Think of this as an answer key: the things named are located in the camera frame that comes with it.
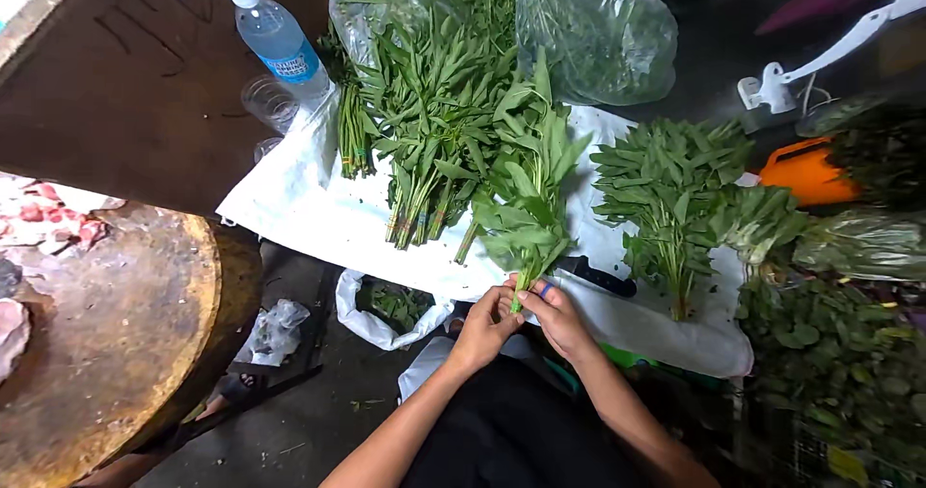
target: white sheet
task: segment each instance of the white sheet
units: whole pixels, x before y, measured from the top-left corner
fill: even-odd
[[[572,109],[574,135],[592,133],[593,139],[580,158],[576,174],[565,183],[570,231],[578,239],[572,255],[587,255],[596,269],[626,277],[629,269],[620,260],[624,250],[621,231],[595,221],[591,206],[602,193],[592,188],[595,165],[588,154],[597,144],[613,145],[632,123],[593,107]],[[238,183],[216,210],[261,236],[348,269],[461,301],[475,301],[506,273],[488,257],[477,241],[465,266],[453,259],[471,221],[465,214],[441,240],[398,251],[384,242],[389,218],[386,189],[388,159],[376,162],[377,174],[349,180],[332,171],[328,189],[314,184],[318,168],[308,162],[317,148],[315,137],[330,138],[324,125],[309,125],[291,133]],[[721,271],[717,293],[702,284],[692,301],[694,320],[677,323],[668,318],[668,298],[660,298],[640,284],[630,301],[617,298],[588,282],[558,271],[561,287],[583,307],[596,336],[627,351],[716,377],[742,376],[752,366],[752,350],[746,336],[735,326],[736,288],[744,279],[735,252],[714,252],[714,269]]]

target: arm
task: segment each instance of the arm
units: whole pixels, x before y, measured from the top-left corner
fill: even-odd
[[[504,284],[514,287],[514,280],[512,276]],[[598,416],[642,458],[643,466],[657,485],[720,488],[691,452],[672,439],[650,414],[585,329],[566,293],[554,287],[546,292],[545,298],[537,296],[545,286],[546,282],[536,281],[531,292],[520,291],[517,298],[540,320],[553,348],[576,369]]]
[[[341,461],[319,488],[395,488],[402,482],[434,423],[469,376],[491,362],[524,317],[499,313],[513,291],[493,287],[469,309],[447,361],[373,434]],[[492,313],[501,321],[492,322]]]

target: rubber band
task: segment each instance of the rubber band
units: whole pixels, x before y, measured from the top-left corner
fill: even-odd
[[[546,282],[546,285],[544,285],[544,290],[540,291],[540,297],[546,300],[546,292],[550,291],[551,287],[553,287],[553,284],[550,282]]]

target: finger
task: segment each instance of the finger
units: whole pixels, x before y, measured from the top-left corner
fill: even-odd
[[[544,279],[537,279],[533,281],[530,287],[531,293],[539,295],[544,292],[546,284],[549,283]],[[563,293],[563,290],[559,287],[551,285],[549,289],[546,290],[544,296],[541,298],[544,299],[549,305],[554,307],[562,307],[566,303],[566,293]]]
[[[518,291],[517,298],[520,300],[521,305],[524,305],[533,314],[537,315],[541,325],[553,321],[556,316],[562,314],[553,305],[545,302],[543,298],[529,291]]]
[[[521,324],[524,323],[524,315],[516,313],[512,315],[508,313],[507,316],[502,316],[502,320],[495,324],[495,330],[501,332],[504,337],[508,337],[517,330]]]
[[[501,317],[508,316],[511,312],[511,300],[501,299],[498,301],[498,315]]]
[[[492,313],[495,304],[497,304],[498,300],[502,297],[508,299],[514,298],[514,292],[506,287],[492,286],[489,288],[489,291],[486,291],[485,294],[482,295],[478,302],[469,308],[469,313],[488,316]]]
[[[544,279],[537,279],[531,283],[531,286],[528,288],[528,291],[534,294],[540,294],[544,292],[547,281]],[[517,287],[517,273],[511,273],[508,275],[508,280],[504,282],[504,285],[511,288]],[[550,289],[546,290],[546,294],[542,297],[549,305],[554,307],[562,307],[565,305],[567,298],[566,294],[559,287],[550,286]]]

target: plastic bottle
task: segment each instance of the plastic bottle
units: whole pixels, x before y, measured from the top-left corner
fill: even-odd
[[[231,0],[241,39],[301,103],[314,109],[331,81],[299,23],[273,0]]]

